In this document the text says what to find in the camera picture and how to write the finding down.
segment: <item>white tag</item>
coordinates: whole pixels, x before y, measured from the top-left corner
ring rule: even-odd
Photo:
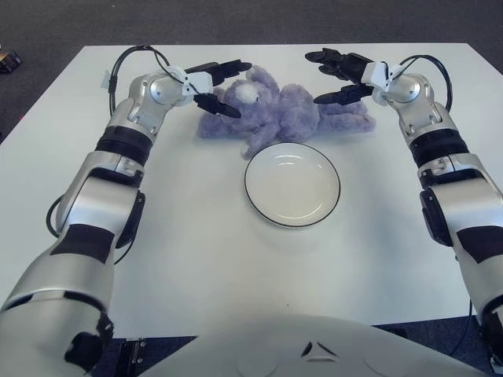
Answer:
[[[105,70],[105,76],[103,77],[103,81],[101,81],[101,88],[108,89],[108,82],[110,81],[110,71]]]

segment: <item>gray carpet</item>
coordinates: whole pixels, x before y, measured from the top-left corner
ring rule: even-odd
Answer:
[[[0,132],[85,45],[348,42],[468,42],[503,72],[503,1],[1,0],[0,44],[24,65],[0,75]]]

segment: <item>black joint band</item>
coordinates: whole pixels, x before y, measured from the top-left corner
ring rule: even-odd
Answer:
[[[123,126],[107,127],[96,145],[97,151],[118,153],[144,166],[149,158],[152,142],[139,131]]]
[[[440,157],[468,153],[459,132],[452,129],[435,130],[419,136],[410,144],[410,151],[417,167],[422,167]]]

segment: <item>white table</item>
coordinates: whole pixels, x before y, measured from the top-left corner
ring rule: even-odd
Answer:
[[[503,187],[503,78],[466,44],[328,46],[394,63],[437,56],[453,81],[452,116],[470,150]],[[191,67],[240,58],[283,86],[314,96],[346,82],[321,74],[304,53],[321,46],[159,46]],[[48,206],[94,149],[108,121],[100,87],[124,46],[85,47],[0,146],[0,302],[53,238]],[[117,99],[131,79],[157,69],[151,53],[128,57]],[[428,62],[439,101],[445,84]],[[372,134],[307,142],[330,158],[342,194],[335,211],[307,229],[283,229],[248,203],[243,140],[195,136],[195,105],[168,113],[146,166],[147,202],[130,255],[116,268],[111,316],[116,336],[197,335],[218,323],[268,313],[307,313],[367,324],[466,315],[468,296],[453,252],[432,241],[420,211],[417,168],[397,115],[370,99]]]

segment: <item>plush toy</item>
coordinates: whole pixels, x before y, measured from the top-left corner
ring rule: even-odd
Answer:
[[[203,114],[197,134],[247,136],[245,159],[274,141],[299,143],[318,131],[369,132],[376,125],[363,102],[315,104],[301,85],[288,84],[280,91],[273,77],[257,65],[246,72],[246,80],[235,81],[228,90],[217,87],[215,95],[238,109],[241,118]]]

